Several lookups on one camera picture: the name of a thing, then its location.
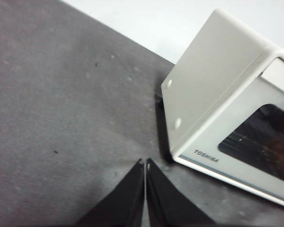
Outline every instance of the speckled surface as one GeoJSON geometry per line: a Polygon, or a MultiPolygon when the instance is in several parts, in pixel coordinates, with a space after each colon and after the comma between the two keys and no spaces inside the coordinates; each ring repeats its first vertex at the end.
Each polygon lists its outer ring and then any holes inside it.
{"type": "Polygon", "coordinates": [[[283,207],[162,159],[172,67],[59,1],[0,1],[0,227],[72,224],[140,157],[217,222],[284,226],[283,207]]]}

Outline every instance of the dark window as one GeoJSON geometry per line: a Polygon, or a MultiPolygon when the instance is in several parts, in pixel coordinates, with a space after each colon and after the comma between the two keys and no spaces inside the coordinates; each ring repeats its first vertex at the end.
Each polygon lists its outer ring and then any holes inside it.
{"type": "Polygon", "coordinates": [[[272,104],[261,106],[218,148],[284,180],[284,111],[272,104]]]}

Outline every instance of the electronic device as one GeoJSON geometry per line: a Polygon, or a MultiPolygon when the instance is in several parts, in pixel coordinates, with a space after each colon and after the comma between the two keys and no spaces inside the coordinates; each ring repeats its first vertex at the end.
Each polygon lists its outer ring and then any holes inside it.
{"type": "Polygon", "coordinates": [[[181,164],[284,206],[284,50],[216,9],[161,85],[181,164]]]}

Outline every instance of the white wall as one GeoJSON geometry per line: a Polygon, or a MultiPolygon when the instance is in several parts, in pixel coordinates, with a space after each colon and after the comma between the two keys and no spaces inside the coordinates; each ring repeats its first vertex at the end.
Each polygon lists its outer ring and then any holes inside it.
{"type": "Polygon", "coordinates": [[[284,0],[62,0],[176,63],[215,8],[284,48],[284,0]]]}

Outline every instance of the toshiba logo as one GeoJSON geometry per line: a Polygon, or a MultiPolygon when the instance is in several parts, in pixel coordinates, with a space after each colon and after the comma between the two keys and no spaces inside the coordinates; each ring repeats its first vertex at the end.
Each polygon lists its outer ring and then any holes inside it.
{"type": "Polygon", "coordinates": [[[211,160],[211,161],[213,161],[213,162],[218,162],[218,161],[219,161],[219,160],[216,159],[215,157],[213,157],[213,156],[211,156],[211,155],[208,155],[208,154],[206,154],[206,153],[204,153],[204,152],[201,152],[201,151],[199,151],[199,150],[195,150],[195,154],[200,155],[200,156],[202,156],[202,157],[204,157],[204,158],[207,158],[207,159],[209,159],[209,160],[211,160]]]}

